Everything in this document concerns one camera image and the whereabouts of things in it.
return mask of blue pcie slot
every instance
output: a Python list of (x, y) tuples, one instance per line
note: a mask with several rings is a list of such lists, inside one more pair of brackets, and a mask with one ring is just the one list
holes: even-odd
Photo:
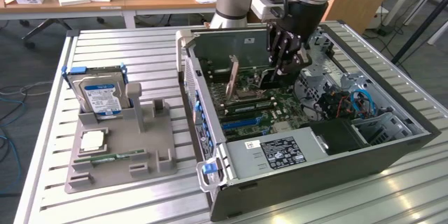
[(238, 128), (238, 127), (244, 127), (244, 126), (253, 126), (253, 125), (258, 125), (261, 121), (261, 117), (258, 118), (253, 118), (253, 119), (248, 119), (248, 120), (242, 120), (234, 123), (226, 123), (222, 125), (222, 130), (228, 130), (232, 128)]

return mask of floor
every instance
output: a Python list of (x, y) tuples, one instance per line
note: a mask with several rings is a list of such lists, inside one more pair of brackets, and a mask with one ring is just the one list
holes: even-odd
[[(390, 10), (394, 2), (396, 0), (385, 0), (384, 7)], [(400, 14), (405, 11), (410, 2), (412, 1), (408, 0), (397, 16), (400, 16)], [(413, 19), (412, 24), (402, 27), (404, 35), (397, 35), (388, 46), (393, 54), (396, 54), (396, 52), (400, 50), (400, 47), (410, 37), (413, 31), (421, 24), (433, 8), (434, 5), (428, 3), (422, 11)], [(166, 16), (164, 16), (162, 20), (161, 17), (162, 15), (156, 15), (152, 17), (144, 16), (140, 17), (140, 19), (149, 24), (162, 26), (166, 21)], [(430, 34), (444, 24), (446, 19), (448, 12), (444, 11), (436, 21), (432, 23), (430, 27), (426, 29), (409, 52), (421, 43), (421, 41), (430, 36)], [(190, 15), (189, 20), (192, 25), (200, 24), (200, 17), (197, 15)], [(30, 26), (34, 27), (40, 22), (41, 20), (30, 20)], [(66, 23), (74, 29), (124, 28), (124, 21), (121, 17), (105, 17), (105, 22), (106, 23), (101, 25), (96, 22), (94, 18), (66, 20)], [(186, 24), (186, 15), (173, 15), (170, 20), (172, 26)], [(60, 25), (52, 25), (38, 36), (32, 39), (32, 41), (36, 43), (36, 49), (28, 50), (21, 46), (20, 37), (24, 36), (29, 30), (30, 27), (21, 27), (18, 21), (16, 20), (9, 21), (8, 26), (0, 30), (0, 59), (4, 62), (4, 64), (0, 65), (0, 88), (10, 85), (22, 86), (37, 81), (48, 81), (53, 79), (60, 51), (64, 43), (65, 30)], [(366, 35), (370, 37), (376, 36), (370, 31), (366, 31)], [(388, 42), (390, 37), (392, 35), (380, 38)], [(378, 50), (382, 49), (384, 45), (378, 39), (369, 39), (369, 42)], [(413, 80), (445, 106), (448, 106), (448, 82), (444, 81), (448, 78), (448, 71), (444, 71), (448, 67), (446, 42), (448, 33), (440, 37), (434, 46), (424, 44), (420, 50), (404, 63), (404, 67), (408, 70)], [(386, 57), (390, 57), (390, 54), (385, 52), (385, 50), (382, 53)], [(48, 89), (49, 85), (45, 85), (29, 90), (29, 93), (41, 92)], [(12, 95), (5, 97), (0, 95), (0, 98), (22, 99), (22, 96)], [(6, 136), (14, 142), (22, 170), (22, 175), (17, 184), (13, 188), (10, 188), (9, 191), (6, 191), (6, 193), (18, 193), (22, 188), (26, 169), (34, 148), (34, 142), (38, 135), (40, 122), (44, 116), (46, 100), (48, 95), (26, 97), (26, 111), (24, 116), (20, 117), (10, 125), (1, 128), (5, 131)], [(0, 102), (0, 116), (2, 116), (5, 112), (10, 110), (10, 107), (10, 103)], [(5, 148), (0, 148), (0, 158), (2, 157), (4, 151)], [(0, 162), (0, 193), (2, 193), (1, 190), (4, 190), (4, 188), (14, 181), (16, 176), (17, 165), (13, 154), (9, 152), (5, 160)], [(18, 197), (0, 196), (0, 223), (12, 223), (18, 199)]]

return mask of office chair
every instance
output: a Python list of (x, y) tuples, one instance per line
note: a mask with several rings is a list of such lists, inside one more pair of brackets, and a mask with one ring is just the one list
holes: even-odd
[[(104, 24), (104, 18), (97, 17), (96, 21), (100, 24)], [(18, 22), (20, 22), (20, 25), (22, 25), (24, 27), (29, 27), (28, 20), (20, 20)], [(22, 45), (25, 46), (25, 48), (33, 49), (36, 47), (36, 44), (33, 42), (29, 42), (28, 40), (36, 34), (38, 34), (53, 23), (60, 24), (66, 30), (72, 29), (61, 18), (48, 18), (48, 19), (45, 19), (45, 21), (41, 22), (40, 25), (21, 38)]]

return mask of hard drive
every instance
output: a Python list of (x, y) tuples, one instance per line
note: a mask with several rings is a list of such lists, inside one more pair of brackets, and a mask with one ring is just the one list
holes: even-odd
[(125, 75), (124, 65), (101, 68), (72, 67), (69, 73), (62, 73), (82, 113), (93, 112), (97, 119), (109, 119), (120, 116), (121, 110), (130, 107), (125, 95)]

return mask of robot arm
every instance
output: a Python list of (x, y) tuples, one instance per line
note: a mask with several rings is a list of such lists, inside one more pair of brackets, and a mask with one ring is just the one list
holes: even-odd
[(266, 19), (266, 11), (272, 14), (268, 22), (269, 63), (274, 71), (269, 76), (270, 82), (293, 79), (300, 69), (312, 64), (306, 55), (308, 42), (321, 17), (324, 16), (328, 0), (253, 0), (252, 10), (260, 19)]

